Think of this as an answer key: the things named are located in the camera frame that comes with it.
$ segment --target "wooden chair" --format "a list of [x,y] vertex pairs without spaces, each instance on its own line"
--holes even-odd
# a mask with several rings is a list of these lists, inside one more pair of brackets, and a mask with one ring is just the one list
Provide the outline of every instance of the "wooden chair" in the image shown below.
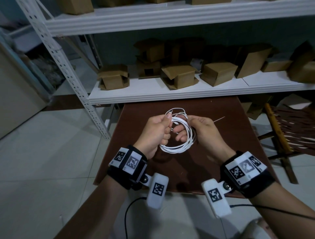
[[288,106],[271,107],[265,104],[265,110],[272,131],[258,136],[259,140],[272,137],[277,155],[269,160],[280,159],[289,180],[298,184],[289,157],[299,154],[315,156],[315,117],[309,109],[296,110]]

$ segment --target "tile floor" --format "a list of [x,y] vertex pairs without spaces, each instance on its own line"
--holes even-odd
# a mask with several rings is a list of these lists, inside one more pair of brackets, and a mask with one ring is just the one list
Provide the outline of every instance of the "tile floor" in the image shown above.
[[[270,130],[264,114],[251,123],[257,134]],[[0,140],[0,238],[53,238],[95,189],[108,143],[83,109],[40,112]],[[275,153],[270,140],[262,145],[268,156]],[[289,183],[277,162],[273,167],[282,185],[315,209],[315,158],[297,156],[291,163],[299,185]],[[124,212],[141,195],[129,192],[110,238],[125,238]],[[237,238],[257,217],[254,208],[238,207],[228,217],[213,219],[204,196],[167,193],[160,210],[135,203],[127,227],[130,238]]]

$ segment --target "wall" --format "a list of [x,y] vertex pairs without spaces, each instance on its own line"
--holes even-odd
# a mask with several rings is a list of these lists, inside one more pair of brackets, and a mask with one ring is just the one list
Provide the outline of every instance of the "wall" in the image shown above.
[[204,37],[208,44],[267,42],[280,51],[293,51],[305,40],[315,41],[315,16],[226,22],[96,34],[95,42],[104,64],[134,64],[136,41],[154,37],[162,40]]

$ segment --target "forearm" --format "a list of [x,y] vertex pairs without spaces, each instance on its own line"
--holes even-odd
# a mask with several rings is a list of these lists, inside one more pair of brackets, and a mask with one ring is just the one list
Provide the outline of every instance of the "forearm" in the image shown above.
[[[315,212],[289,193],[278,183],[273,183],[256,197],[253,205],[273,207],[293,213],[315,217]],[[256,208],[278,238],[313,238],[315,221],[270,209]]]
[[106,176],[55,239],[107,238],[127,190]]

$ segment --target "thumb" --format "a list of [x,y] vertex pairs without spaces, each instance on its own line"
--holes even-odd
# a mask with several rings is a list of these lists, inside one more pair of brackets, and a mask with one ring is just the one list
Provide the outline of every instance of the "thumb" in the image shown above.
[[200,129],[203,124],[198,119],[191,119],[189,121],[190,126],[194,127],[196,130]]
[[164,116],[163,120],[161,121],[161,124],[165,127],[165,129],[169,126],[169,124],[172,121],[172,114],[167,113],[166,116]]

